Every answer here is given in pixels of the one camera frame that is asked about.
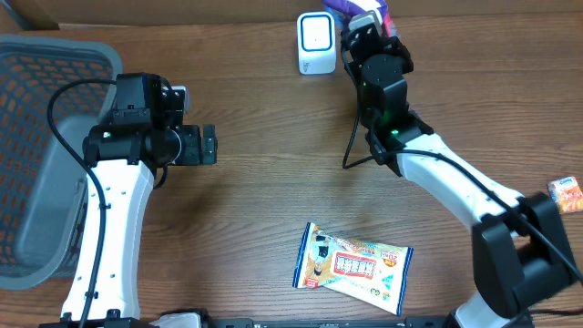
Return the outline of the yellow snack bag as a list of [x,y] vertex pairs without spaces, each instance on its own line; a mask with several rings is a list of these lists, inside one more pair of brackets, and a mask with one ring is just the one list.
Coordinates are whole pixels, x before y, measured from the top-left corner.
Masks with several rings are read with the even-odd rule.
[[292,286],[324,287],[399,316],[413,256],[410,247],[333,237],[309,222],[298,250]]

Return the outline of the small orange tissue pack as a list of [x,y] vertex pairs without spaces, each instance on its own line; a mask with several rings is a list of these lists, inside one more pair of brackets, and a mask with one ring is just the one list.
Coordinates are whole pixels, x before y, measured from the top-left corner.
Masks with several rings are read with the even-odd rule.
[[583,194],[575,177],[569,176],[550,181],[547,188],[561,214],[582,211]]

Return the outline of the red purple pad package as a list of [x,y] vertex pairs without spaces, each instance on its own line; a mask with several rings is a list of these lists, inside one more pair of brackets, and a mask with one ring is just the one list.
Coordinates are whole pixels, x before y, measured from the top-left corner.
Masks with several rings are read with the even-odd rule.
[[341,29],[347,27],[354,16],[375,10],[387,35],[399,36],[385,0],[322,0],[322,3]]

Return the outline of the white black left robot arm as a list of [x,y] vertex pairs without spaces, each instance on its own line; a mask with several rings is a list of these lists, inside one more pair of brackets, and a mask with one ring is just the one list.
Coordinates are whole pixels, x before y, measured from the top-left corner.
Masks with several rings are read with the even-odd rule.
[[49,99],[46,117],[58,142],[85,171],[87,216],[75,279],[58,327],[145,327],[138,305],[138,256],[145,209],[171,166],[217,162],[212,125],[186,125],[189,92],[164,77],[119,74],[117,101],[76,152],[58,131],[53,111],[71,82]]

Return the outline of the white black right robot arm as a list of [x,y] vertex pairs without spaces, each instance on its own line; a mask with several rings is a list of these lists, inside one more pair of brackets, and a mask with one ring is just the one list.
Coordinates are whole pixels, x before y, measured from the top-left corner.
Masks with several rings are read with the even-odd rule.
[[409,108],[404,75],[413,61],[373,15],[355,17],[341,38],[370,158],[429,192],[471,234],[477,292],[434,326],[532,326],[535,304],[582,281],[555,202],[491,180]]

